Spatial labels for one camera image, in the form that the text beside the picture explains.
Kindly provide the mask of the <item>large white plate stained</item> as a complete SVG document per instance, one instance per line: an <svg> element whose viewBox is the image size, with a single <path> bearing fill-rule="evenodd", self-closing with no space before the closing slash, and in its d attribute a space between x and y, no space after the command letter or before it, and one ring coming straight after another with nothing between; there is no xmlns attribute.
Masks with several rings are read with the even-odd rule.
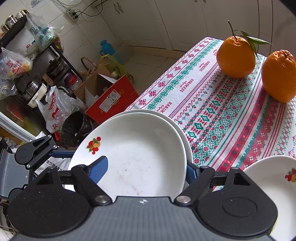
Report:
<svg viewBox="0 0 296 241"><path fill-rule="evenodd" d="M271 237L295 240L295 158L270 156L250 165L244 172L276 204L278 217Z"/></svg>

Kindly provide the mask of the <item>white kitchen cabinets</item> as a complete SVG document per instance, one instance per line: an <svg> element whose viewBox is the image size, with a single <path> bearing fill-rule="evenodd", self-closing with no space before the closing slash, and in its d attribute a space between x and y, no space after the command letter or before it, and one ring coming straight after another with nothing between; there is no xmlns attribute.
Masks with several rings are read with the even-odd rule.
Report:
<svg viewBox="0 0 296 241"><path fill-rule="evenodd" d="M117 39L137 47L185 52L235 30L266 40L262 55L295 53L295 15L280 1L104 1L102 17Z"/></svg>

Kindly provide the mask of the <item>black garbage bag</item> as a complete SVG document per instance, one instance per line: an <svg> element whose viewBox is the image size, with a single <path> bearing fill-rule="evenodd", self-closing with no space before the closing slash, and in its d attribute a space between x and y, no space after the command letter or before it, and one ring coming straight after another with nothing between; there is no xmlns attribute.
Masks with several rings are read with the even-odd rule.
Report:
<svg viewBox="0 0 296 241"><path fill-rule="evenodd" d="M92 124L89 117L76 111L63 122L60 137L61 142L70 147L77 147L91 133Z"/></svg>

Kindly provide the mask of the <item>white red plastic bag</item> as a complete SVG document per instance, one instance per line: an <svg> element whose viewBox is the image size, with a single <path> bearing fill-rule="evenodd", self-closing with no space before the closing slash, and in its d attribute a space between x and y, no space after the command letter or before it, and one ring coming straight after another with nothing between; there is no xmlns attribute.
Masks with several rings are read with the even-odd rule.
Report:
<svg viewBox="0 0 296 241"><path fill-rule="evenodd" d="M75 111L85 111L87 106L79 98L70 97L63 90L52 86L45 98L46 104L43 105L36 100L39 111L46 122L46 129L50 133L59 132L67 117Z"/></svg>

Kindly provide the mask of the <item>patterned embroidered tablecloth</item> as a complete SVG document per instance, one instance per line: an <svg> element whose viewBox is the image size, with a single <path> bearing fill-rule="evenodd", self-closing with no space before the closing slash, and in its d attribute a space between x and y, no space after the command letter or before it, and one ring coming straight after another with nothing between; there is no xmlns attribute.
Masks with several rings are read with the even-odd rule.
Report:
<svg viewBox="0 0 296 241"><path fill-rule="evenodd" d="M295 101L281 103L266 93L262 55L247 77L225 75L216 61L221 44L201 40L129 108L171 118L187 137L197 166L228 171L273 155L295 157Z"/></svg>

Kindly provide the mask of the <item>red cardboard box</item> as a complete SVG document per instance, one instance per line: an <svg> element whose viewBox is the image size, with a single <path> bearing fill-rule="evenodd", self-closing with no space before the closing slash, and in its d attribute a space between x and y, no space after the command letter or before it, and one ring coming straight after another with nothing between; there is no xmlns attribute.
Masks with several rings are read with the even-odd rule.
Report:
<svg viewBox="0 0 296 241"><path fill-rule="evenodd" d="M123 112L137 98L138 93L127 75L119 78L86 110L86 114L99 125Z"/></svg>

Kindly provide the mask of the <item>black metal shelf rack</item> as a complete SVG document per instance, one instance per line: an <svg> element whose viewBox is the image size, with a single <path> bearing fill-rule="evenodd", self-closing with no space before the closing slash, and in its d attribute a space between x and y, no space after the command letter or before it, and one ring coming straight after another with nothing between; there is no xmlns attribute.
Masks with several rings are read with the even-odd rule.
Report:
<svg viewBox="0 0 296 241"><path fill-rule="evenodd" d="M51 80L51 82L48 83L49 86L59 83L66 74L70 72L76 74L80 79L82 79L82 76L70 64L63 54L62 41L58 35L60 29L56 27L53 27L56 34L55 40L42 52L39 50L35 40L30 48L24 53L8 50L7 45L10 44L10 42L21 30L23 30L23 28L27 29L26 15L15 22L14 25L10 27L8 32L1 38L1 79L10 79L12 81L12 92L14 95L18 95L19 100L23 102L24 105L27 105L27 103L22 99L25 87L28 82L34 79L35 76L39 76L42 80L43 76L47 75ZM19 82L22 76L33 70L34 62L47 50L50 50L56 58L49 61L47 70L39 70L37 74L32 75L32 77L25 83L24 87L21 87Z"/></svg>

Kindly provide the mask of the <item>wicker basket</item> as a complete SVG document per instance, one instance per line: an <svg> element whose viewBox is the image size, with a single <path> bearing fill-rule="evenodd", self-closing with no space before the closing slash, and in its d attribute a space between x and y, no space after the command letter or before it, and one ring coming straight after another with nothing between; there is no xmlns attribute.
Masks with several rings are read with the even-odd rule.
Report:
<svg viewBox="0 0 296 241"><path fill-rule="evenodd" d="M90 77L98 68L97 64L95 64L91 59L87 57L81 57L80 59L82 66L85 70L81 70L80 74L84 80Z"/></svg>

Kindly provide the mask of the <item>yellow plastic bag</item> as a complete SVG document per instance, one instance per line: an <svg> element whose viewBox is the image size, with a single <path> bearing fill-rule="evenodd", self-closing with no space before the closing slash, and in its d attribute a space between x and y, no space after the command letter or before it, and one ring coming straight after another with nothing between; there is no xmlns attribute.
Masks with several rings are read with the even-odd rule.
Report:
<svg viewBox="0 0 296 241"><path fill-rule="evenodd" d="M100 57L98 64L99 66L104 66L111 74L112 78L118 80L119 78L126 75L130 83L133 84L133 76L125 70L124 66L121 65L115 57L109 54L103 55Z"/></svg>

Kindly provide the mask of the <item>clear plastic bag on shelf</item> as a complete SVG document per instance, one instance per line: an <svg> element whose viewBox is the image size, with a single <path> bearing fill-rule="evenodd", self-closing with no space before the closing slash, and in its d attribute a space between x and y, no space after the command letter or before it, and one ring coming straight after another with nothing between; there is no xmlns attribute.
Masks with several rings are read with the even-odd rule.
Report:
<svg viewBox="0 0 296 241"><path fill-rule="evenodd" d="M26 14L27 29L33 34L39 50L44 51L56 38L53 27L41 16Z"/></svg>

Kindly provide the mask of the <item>orange tangerine with leaves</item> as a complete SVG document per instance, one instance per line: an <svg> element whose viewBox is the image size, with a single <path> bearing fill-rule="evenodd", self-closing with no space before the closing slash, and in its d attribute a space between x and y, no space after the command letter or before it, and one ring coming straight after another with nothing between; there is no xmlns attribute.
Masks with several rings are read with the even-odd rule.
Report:
<svg viewBox="0 0 296 241"><path fill-rule="evenodd" d="M269 45L270 42L250 36L243 30L231 29L232 35L220 46L216 60L221 71L231 78L245 78L255 68L257 45Z"/></svg>

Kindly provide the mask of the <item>blue thermos jug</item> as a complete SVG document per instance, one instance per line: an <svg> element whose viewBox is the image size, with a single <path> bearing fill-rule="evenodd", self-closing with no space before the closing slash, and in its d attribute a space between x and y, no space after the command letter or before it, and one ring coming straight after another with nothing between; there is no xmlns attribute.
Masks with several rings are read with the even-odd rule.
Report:
<svg viewBox="0 0 296 241"><path fill-rule="evenodd" d="M115 53L115 49L112 47L110 43L107 42L107 40L102 40L100 42L100 45L101 45L101 51L100 51L101 56L104 56L107 54L113 55Z"/></svg>

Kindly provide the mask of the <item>white power strip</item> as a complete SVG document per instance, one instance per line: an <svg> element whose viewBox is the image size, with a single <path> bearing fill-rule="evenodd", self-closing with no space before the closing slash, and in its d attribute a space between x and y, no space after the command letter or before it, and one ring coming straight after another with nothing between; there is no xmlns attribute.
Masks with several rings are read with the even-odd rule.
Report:
<svg viewBox="0 0 296 241"><path fill-rule="evenodd" d="M76 21L78 19L78 14L75 12L75 10L71 8L66 9L66 13L69 15L69 17L73 20Z"/></svg>

